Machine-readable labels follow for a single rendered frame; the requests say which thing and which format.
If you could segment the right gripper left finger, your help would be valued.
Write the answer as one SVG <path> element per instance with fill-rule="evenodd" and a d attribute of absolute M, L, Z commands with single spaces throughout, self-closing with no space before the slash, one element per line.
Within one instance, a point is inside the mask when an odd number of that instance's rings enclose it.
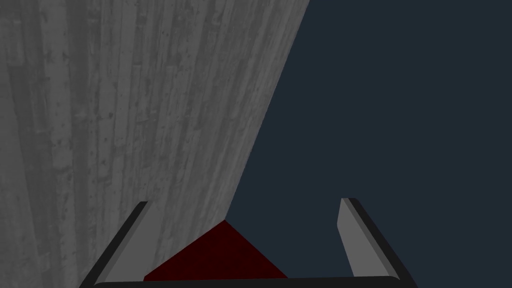
<path fill-rule="evenodd" d="M 160 222 L 152 202 L 138 203 L 78 288 L 144 288 Z"/>

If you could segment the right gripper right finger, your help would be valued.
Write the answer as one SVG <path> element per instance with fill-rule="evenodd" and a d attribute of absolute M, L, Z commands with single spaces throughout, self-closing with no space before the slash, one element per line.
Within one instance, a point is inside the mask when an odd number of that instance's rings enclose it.
<path fill-rule="evenodd" d="M 336 224 L 353 273 L 342 280 L 342 288 L 418 288 L 356 198 L 341 199 Z"/>

